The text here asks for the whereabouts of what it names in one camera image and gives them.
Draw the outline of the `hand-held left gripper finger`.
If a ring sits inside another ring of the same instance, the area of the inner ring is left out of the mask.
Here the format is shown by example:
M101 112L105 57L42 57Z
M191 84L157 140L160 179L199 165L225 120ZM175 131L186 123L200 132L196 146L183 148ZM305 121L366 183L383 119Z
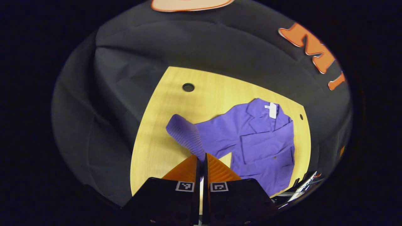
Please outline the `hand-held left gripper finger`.
M277 206L256 179L241 179L221 160L205 155L204 224L264 225L277 213Z
M194 226L200 206L201 162L189 156L162 178L150 177L122 208L125 226Z

